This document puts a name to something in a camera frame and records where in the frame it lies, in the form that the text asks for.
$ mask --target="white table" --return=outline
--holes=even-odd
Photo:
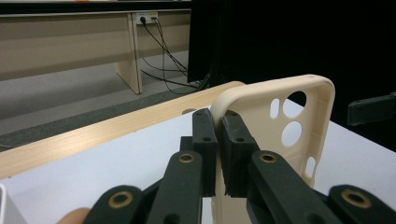
[[[124,135],[65,159],[1,180],[28,223],[54,223],[92,207],[117,185],[144,189],[162,178],[180,136],[191,136],[191,113]],[[396,209],[396,154],[331,122],[314,189],[350,184]],[[205,199],[203,223],[211,223]]]

